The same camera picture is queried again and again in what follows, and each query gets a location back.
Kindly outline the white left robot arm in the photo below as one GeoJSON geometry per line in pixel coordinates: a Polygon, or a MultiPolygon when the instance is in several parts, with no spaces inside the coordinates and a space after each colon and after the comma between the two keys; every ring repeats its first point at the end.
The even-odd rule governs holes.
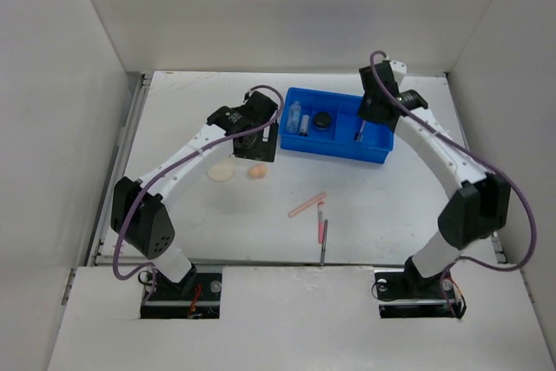
{"type": "Polygon", "coordinates": [[[264,85],[254,86],[241,105],[214,111],[190,141],[149,173],[117,181],[110,216],[117,234],[112,262],[117,279],[131,277],[119,267],[122,246],[128,244],[143,256],[144,267],[154,277],[165,278],[164,287],[172,296],[182,299],[192,293],[196,267],[175,243],[169,211],[186,189],[226,158],[274,160],[285,101],[281,94],[271,99],[264,90],[264,85]]]}

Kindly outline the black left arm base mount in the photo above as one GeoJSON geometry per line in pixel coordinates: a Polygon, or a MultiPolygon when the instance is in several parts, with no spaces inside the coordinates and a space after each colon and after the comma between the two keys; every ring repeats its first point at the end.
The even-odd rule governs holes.
{"type": "Polygon", "coordinates": [[[197,265],[185,284],[171,282],[150,270],[137,276],[142,285],[142,319],[217,320],[220,318],[223,266],[197,265]]]}

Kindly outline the thin pink brush black tip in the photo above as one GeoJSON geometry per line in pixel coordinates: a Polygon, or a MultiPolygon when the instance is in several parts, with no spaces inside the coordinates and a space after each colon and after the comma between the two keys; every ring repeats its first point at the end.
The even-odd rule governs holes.
{"type": "Polygon", "coordinates": [[[354,135],[354,139],[356,142],[361,142],[362,141],[362,137],[364,134],[364,129],[366,127],[367,122],[366,121],[362,121],[361,122],[361,126],[359,127],[359,129],[356,131],[355,135],[354,135]]]}

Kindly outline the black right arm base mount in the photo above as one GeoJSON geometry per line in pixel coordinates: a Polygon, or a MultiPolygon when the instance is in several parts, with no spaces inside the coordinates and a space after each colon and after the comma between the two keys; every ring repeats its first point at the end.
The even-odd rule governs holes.
{"type": "Polygon", "coordinates": [[[404,268],[375,270],[371,294],[381,319],[461,320],[467,312],[466,298],[450,270],[423,278],[411,260],[404,268]]]}

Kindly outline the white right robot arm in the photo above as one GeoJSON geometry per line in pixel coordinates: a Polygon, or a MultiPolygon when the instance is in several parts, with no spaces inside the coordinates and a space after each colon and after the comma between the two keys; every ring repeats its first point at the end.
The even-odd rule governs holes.
{"type": "Polygon", "coordinates": [[[404,289],[421,296],[465,248],[506,225],[511,187],[461,151],[417,91],[399,90],[389,61],[363,67],[359,74],[364,92],[359,118],[386,126],[408,144],[447,195],[435,234],[404,265],[404,289]]]}

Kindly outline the black round compact jar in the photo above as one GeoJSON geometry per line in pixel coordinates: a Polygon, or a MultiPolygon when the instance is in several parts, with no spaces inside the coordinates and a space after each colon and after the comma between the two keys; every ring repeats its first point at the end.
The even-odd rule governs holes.
{"type": "Polygon", "coordinates": [[[331,127],[333,117],[326,111],[319,111],[313,116],[313,125],[319,130],[327,130],[331,127]]]}

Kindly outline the clear bottle black cap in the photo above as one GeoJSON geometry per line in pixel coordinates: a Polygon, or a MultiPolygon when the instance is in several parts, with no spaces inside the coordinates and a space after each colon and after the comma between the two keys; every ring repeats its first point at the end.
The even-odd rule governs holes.
{"type": "Polygon", "coordinates": [[[311,116],[309,114],[303,115],[301,117],[299,131],[298,131],[299,136],[308,136],[310,120],[311,120],[311,116]]]}

